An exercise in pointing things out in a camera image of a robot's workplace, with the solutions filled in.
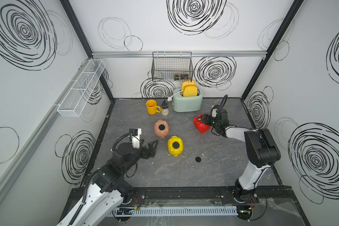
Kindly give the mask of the red piggy bank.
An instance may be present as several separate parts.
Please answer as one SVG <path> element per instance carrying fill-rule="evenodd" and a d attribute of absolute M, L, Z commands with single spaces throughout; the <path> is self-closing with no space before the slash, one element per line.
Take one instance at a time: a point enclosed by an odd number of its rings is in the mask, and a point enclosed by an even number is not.
<path fill-rule="evenodd" d="M 202 122 L 202 116 L 203 116 L 203 114 L 199 114 L 197 117 L 194 117 L 193 121 L 194 121 L 195 128 L 201 134 L 204 134 L 206 131 L 210 130 L 211 127 Z"/>

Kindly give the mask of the pink piggy bank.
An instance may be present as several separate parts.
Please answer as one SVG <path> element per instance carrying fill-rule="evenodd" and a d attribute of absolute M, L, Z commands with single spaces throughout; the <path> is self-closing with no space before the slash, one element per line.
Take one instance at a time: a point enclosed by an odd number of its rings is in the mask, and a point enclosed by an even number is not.
<path fill-rule="evenodd" d="M 158 120 L 154 125 L 154 133 L 160 138 L 165 138 L 169 134 L 169 125 L 164 120 Z"/>

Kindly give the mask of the yellow piggy bank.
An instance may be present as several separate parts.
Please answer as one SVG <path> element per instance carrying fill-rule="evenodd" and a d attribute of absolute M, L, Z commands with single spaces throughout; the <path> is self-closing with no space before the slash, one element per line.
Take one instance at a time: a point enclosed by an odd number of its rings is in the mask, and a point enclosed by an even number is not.
<path fill-rule="evenodd" d="M 168 152 L 171 155 L 178 157 L 183 152 L 183 150 L 184 150 L 184 144 L 180 137 L 172 136 L 168 140 Z"/>

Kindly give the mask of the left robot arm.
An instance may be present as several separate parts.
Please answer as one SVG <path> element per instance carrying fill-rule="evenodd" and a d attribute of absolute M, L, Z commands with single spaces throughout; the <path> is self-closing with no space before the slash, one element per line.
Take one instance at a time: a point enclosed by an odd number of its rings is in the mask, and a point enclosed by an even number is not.
<path fill-rule="evenodd" d="M 159 141 L 140 145 L 121 143 L 113 148 L 113 155 L 100 169 L 92 173 L 82 198 L 58 223 L 59 226 L 96 226 L 123 203 L 131 201 L 133 186 L 125 176 L 140 159 L 153 158 Z"/>

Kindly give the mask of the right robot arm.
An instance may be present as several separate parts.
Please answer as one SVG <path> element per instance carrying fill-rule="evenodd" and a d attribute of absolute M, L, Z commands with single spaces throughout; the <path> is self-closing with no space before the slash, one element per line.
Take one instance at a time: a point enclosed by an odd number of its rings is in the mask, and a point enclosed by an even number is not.
<path fill-rule="evenodd" d="M 280 160 L 280 151 L 268 129 L 249 129 L 230 125 L 227 111 L 213 108 L 210 114 L 200 114 L 194 119 L 195 127 L 203 134 L 207 130 L 217 136 L 242 141 L 246 145 L 248 164 L 236 180 L 233 196 L 244 203 L 254 194 L 263 174 Z"/>

